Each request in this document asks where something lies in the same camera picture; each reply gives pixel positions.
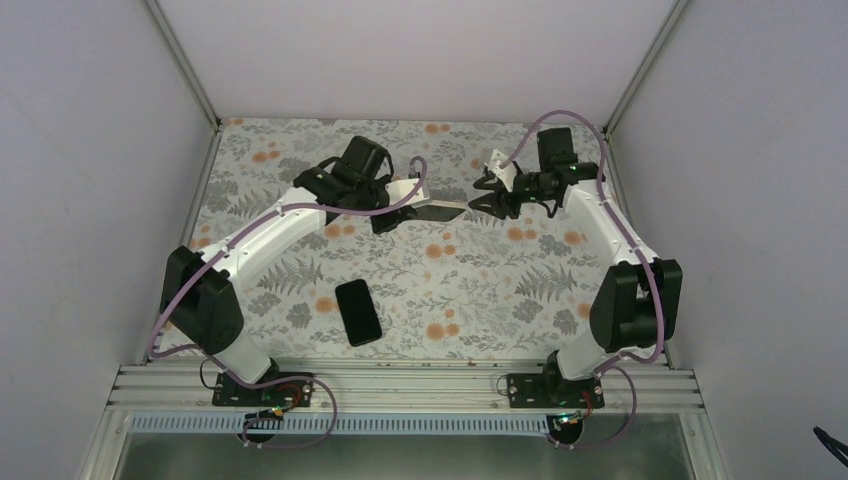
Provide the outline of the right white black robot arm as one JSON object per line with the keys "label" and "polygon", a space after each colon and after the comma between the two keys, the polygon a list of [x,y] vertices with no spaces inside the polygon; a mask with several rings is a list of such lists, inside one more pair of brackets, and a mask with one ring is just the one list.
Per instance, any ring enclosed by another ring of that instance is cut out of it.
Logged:
{"label": "right white black robot arm", "polygon": [[544,399],[565,407],[580,393],[580,382],[599,377],[620,360],[655,362],[673,335],[683,272],[662,259],[638,236],[613,201],[602,163],[582,162],[568,128],[537,133],[539,168],[524,171],[514,156],[496,149],[485,156],[482,196],[470,207],[499,219],[516,219],[524,205],[564,212],[586,236],[604,278],[590,307],[589,330],[555,353],[556,371],[541,384]]}

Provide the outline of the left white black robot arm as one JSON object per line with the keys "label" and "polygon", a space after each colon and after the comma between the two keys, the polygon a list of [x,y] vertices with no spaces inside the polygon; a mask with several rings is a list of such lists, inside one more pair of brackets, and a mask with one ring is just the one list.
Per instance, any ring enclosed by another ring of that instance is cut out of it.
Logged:
{"label": "left white black robot arm", "polygon": [[410,175],[381,176],[392,162],[388,150],[362,136],[343,154],[300,173],[280,199],[245,226],[193,251],[168,257],[159,317],[153,331],[170,323],[198,350],[227,370],[239,392],[255,405],[278,391],[273,361],[247,334],[239,296],[245,284],[303,237],[339,215],[377,217],[410,209],[424,199],[427,163],[410,162]]}

